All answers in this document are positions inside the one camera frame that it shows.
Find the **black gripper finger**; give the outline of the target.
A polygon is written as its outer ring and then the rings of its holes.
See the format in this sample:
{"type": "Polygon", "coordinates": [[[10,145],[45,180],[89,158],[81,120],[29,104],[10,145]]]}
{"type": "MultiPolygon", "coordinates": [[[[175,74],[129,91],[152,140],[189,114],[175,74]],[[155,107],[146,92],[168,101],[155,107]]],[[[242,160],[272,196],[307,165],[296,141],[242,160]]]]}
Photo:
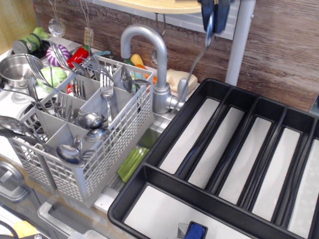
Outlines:
{"type": "Polygon", "coordinates": [[[214,1],[214,32],[221,33],[227,23],[231,1],[215,0],[214,1]]]}
{"type": "Polygon", "coordinates": [[[207,31],[208,22],[212,13],[214,13],[214,0],[201,0],[201,13],[204,30],[207,31]]]}

